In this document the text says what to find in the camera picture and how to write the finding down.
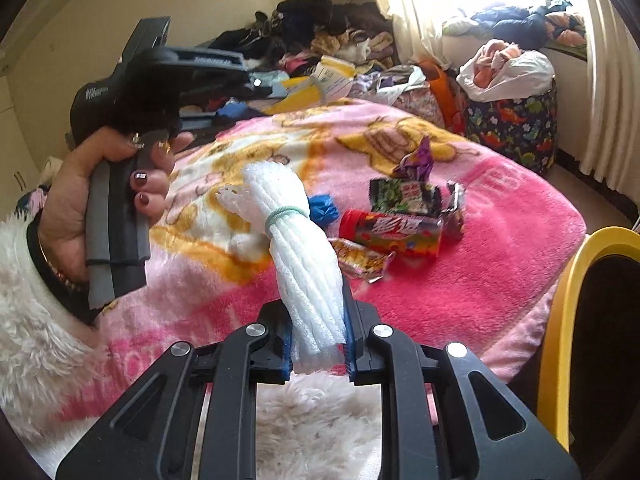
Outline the left hand painted nails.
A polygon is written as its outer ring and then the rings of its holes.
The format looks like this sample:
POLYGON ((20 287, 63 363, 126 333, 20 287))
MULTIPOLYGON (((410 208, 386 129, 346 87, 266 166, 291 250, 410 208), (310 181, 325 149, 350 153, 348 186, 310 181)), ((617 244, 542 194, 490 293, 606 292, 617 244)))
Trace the left hand painted nails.
MULTIPOLYGON (((192 141, 192 134, 183 132, 167 143, 153 144, 152 167, 130 174, 134 206, 148 217, 150 226, 160 221, 166 210, 175 154, 192 141)), ((39 243, 52 266, 74 284, 88 281, 85 218, 90 177, 100 162, 120 162, 139 150, 140 143, 131 134, 124 136, 110 127, 103 127, 66 156, 53 181, 41 214, 39 243)))

